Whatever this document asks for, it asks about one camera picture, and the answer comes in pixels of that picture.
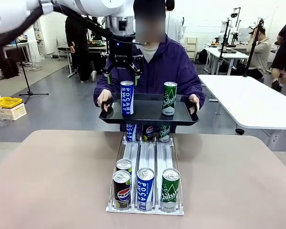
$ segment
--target purple jacket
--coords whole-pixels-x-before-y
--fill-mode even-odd
[[[133,55],[142,54],[140,49],[133,46]],[[112,82],[107,83],[107,78],[103,76],[98,80],[94,89],[94,103],[97,106],[97,98],[103,89],[108,89],[112,93],[120,92],[120,82],[133,81],[134,74],[126,69],[116,69],[111,71]],[[149,63],[143,58],[143,73],[135,87],[135,93],[142,94],[162,94],[164,83],[167,81],[176,82],[177,94],[190,96],[195,94],[199,97],[200,107],[204,104],[205,95],[202,92],[201,82],[198,78],[194,64],[187,56],[184,48],[177,42],[166,36],[166,40],[159,44],[158,50]]]

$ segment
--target black tray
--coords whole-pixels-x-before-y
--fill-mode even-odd
[[[110,124],[143,124],[143,125],[193,125],[199,121],[196,114],[197,107],[184,95],[176,96],[175,114],[162,114],[163,95],[161,94],[134,94],[133,115],[124,116],[121,112],[121,94],[113,93],[112,99],[102,103],[102,112],[99,116]],[[104,104],[110,104],[108,112]],[[189,108],[195,106],[194,114],[190,115]]]

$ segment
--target black shorts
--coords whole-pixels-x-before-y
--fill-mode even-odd
[[[286,71],[286,52],[283,52],[283,50],[279,49],[271,67]]]

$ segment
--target can dispenser rack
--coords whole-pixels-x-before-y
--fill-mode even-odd
[[[137,142],[127,142],[126,136],[123,134],[116,161],[122,158],[131,160],[133,166],[130,206],[127,209],[115,208],[113,181],[111,180],[109,203],[106,207],[106,211],[157,215],[184,215],[181,175],[176,211],[169,213],[164,212],[161,211],[160,206],[163,171],[167,168],[175,168],[179,170],[177,154],[174,146],[174,138],[172,135],[170,135],[169,141],[164,143],[159,142],[156,136],[151,142],[142,141],[142,137],[140,137],[140,140]],[[154,171],[153,208],[150,211],[140,211],[137,208],[137,171],[143,167],[151,168]]]

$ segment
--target beverage can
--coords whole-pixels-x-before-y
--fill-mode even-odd
[[[153,208],[154,172],[150,168],[141,168],[137,172],[137,207],[141,211]]]
[[[162,125],[159,129],[159,141],[160,142],[168,142],[170,139],[170,126]]]
[[[176,211],[180,173],[174,168],[167,168],[162,174],[161,210]]]
[[[163,93],[162,114],[172,116],[175,113],[177,83],[165,82]]]
[[[116,162],[116,170],[125,170],[131,176],[133,171],[132,162],[126,158],[122,158]]]
[[[137,141],[138,128],[136,124],[126,124],[127,141],[135,142]]]
[[[134,84],[132,81],[121,82],[121,111],[125,116],[133,114]]]
[[[152,141],[153,139],[153,126],[143,125],[143,141]]]
[[[128,171],[119,170],[113,174],[115,208],[129,208],[131,196],[130,180],[131,175]]]

